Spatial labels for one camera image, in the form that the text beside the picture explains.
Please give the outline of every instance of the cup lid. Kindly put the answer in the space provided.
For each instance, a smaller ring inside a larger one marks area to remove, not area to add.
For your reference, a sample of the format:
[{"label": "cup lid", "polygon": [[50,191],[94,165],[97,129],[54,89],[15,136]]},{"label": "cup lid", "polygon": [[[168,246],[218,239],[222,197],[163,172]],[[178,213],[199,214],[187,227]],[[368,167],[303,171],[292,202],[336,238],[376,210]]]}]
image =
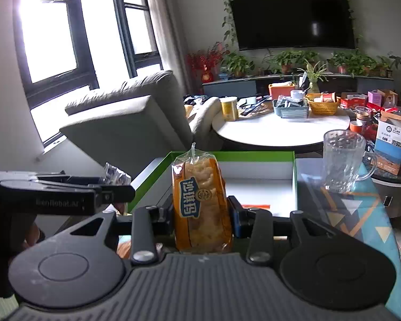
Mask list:
[{"label": "cup lid", "polygon": [[221,102],[232,102],[232,101],[238,101],[237,97],[223,97],[220,99]]}]

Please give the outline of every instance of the round white table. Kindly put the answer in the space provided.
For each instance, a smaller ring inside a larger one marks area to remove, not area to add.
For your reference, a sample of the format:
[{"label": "round white table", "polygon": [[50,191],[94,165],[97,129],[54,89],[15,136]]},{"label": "round white table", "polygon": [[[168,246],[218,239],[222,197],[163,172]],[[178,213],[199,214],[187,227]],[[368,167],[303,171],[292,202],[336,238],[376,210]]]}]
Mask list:
[{"label": "round white table", "polygon": [[232,148],[242,150],[294,150],[307,153],[322,149],[324,134],[334,129],[347,129],[350,118],[339,108],[334,116],[308,119],[283,119],[274,112],[255,118],[226,122],[222,113],[213,119],[213,129]]}]

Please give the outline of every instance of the glass mug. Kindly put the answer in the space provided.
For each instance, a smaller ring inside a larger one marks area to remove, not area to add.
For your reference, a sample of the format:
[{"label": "glass mug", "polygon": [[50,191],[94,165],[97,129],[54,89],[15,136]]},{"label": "glass mug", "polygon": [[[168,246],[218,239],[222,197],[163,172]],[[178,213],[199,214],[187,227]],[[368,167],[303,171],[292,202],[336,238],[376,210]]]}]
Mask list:
[{"label": "glass mug", "polygon": [[[336,193],[352,191],[356,181],[368,179],[377,169],[377,157],[365,151],[364,137],[353,131],[334,130],[324,135],[323,181],[325,189]],[[374,167],[365,176],[358,171],[363,157],[374,161]]]}]

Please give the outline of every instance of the television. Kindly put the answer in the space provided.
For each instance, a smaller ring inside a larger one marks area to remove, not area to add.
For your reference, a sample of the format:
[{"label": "television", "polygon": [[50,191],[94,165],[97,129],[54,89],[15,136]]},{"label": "television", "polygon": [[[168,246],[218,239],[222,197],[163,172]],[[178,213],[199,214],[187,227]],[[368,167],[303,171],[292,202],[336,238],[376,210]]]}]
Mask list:
[{"label": "television", "polygon": [[348,0],[230,0],[240,50],[355,48]]}]

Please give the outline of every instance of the triangle pattern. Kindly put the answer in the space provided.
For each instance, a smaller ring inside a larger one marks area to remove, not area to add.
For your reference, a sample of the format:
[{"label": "triangle pattern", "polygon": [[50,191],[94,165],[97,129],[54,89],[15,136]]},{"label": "triangle pattern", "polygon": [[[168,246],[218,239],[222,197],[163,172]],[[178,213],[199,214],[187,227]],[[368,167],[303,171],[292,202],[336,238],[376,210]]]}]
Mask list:
[{"label": "triangle pattern", "polygon": [[351,215],[354,214],[356,210],[360,207],[362,200],[352,200],[352,199],[342,199],[343,204],[345,204],[346,209]]},{"label": "triangle pattern", "polygon": [[329,212],[329,211],[327,211],[327,216],[328,219],[330,220],[330,224],[333,227],[335,227],[342,220],[342,218],[345,217],[345,215],[342,215],[341,213]]},{"label": "triangle pattern", "polygon": [[391,227],[376,227],[377,233],[379,233],[380,238],[385,243],[392,231]]}]

